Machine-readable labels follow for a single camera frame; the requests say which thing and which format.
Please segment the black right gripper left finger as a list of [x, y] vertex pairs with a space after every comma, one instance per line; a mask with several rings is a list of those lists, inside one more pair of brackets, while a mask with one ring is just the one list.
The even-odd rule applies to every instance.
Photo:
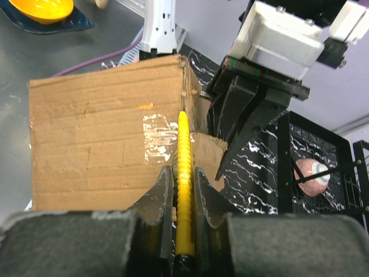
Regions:
[[170, 276], [172, 170], [124, 211], [19, 212], [1, 224], [2, 276]]

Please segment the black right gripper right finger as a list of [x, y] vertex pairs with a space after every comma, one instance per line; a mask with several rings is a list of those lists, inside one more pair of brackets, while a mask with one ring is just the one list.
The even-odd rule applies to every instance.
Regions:
[[344, 215], [247, 215], [194, 170], [198, 276], [367, 276], [368, 235]]

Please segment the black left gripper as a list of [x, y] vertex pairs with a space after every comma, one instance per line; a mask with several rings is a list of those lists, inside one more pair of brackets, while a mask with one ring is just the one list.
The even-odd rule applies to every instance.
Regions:
[[310, 89], [301, 81], [226, 56], [206, 94], [209, 134], [228, 143], [215, 177], [218, 181], [243, 146], [284, 111], [292, 98], [306, 100]]

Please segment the yellow utility knife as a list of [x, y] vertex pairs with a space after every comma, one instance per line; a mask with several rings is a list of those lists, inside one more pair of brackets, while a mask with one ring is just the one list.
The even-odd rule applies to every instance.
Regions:
[[195, 246], [193, 239], [193, 156], [189, 119], [185, 111], [178, 116], [176, 242], [173, 276], [193, 276]]

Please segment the brown cardboard express box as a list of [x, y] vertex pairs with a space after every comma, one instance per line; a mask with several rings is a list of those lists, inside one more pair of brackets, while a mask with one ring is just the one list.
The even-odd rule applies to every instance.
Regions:
[[182, 55], [32, 80], [32, 209], [126, 209], [171, 165], [178, 116], [190, 124], [194, 164], [215, 177], [227, 143], [208, 134], [209, 101]]

